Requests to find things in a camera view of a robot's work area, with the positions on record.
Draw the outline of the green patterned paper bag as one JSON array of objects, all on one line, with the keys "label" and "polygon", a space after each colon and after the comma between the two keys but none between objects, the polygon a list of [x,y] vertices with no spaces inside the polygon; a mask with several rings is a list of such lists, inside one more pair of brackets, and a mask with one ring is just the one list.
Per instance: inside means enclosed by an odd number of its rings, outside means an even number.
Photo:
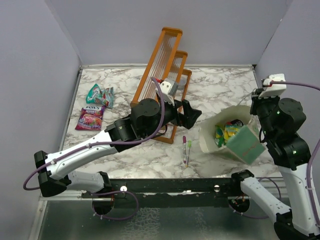
[{"label": "green patterned paper bag", "polygon": [[251,165],[266,148],[259,140],[258,119],[250,109],[238,103],[206,119],[199,129],[202,152]]}]

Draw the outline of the teal snack packet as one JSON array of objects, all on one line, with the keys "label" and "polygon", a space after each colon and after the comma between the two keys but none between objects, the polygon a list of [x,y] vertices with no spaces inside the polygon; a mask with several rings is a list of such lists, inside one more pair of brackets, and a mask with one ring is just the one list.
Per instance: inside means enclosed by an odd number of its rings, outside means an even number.
[{"label": "teal snack packet", "polygon": [[114,97],[115,94],[113,87],[100,88],[98,84],[94,84],[89,90],[85,101],[87,104],[97,104],[112,109],[114,105]]}]

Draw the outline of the purple berry snack packet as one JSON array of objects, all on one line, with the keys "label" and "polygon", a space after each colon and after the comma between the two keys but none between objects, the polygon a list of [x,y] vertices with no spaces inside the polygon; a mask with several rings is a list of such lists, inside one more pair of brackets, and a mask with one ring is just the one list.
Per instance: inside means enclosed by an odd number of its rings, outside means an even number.
[{"label": "purple berry snack packet", "polygon": [[100,131],[102,128],[104,106],[86,106],[80,111],[75,130],[78,131]]}]

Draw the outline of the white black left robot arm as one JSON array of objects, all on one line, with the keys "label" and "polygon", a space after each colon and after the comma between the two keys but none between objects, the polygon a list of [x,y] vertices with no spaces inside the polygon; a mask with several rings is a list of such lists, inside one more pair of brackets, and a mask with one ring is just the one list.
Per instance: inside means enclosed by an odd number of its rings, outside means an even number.
[{"label": "white black left robot arm", "polygon": [[168,123],[190,129],[202,111],[187,100],[174,104],[154,99],[141,100],[131,113],[106,127],[94,137],[60,152],[34,154],[39,169],[38,182],[43,197],[53,197],[66,190],[83,190],[103,198],[112,190],[108,174],[80,172],[77,169],[99,158],[114,155],[156,137]]}]

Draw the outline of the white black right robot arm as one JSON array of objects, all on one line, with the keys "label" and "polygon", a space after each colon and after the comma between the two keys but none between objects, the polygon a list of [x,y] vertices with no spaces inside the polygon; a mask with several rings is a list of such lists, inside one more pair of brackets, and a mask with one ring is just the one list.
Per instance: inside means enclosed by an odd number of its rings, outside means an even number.
[{"label": "white black right robot arm", "polygon": [[251,99],[250,113],[258,117],[263,142],[282,175],[290,205],[266,190],[249,170],[233,173],[229,189],[236,196],[250,197],[268,216],[280,240],[318,240],[320,224],[315,211],[320,206],[311,200],[316,193],[307,172],[312,155],[297,133],[306,120],[303,107],[292,98],[255,94]]}]

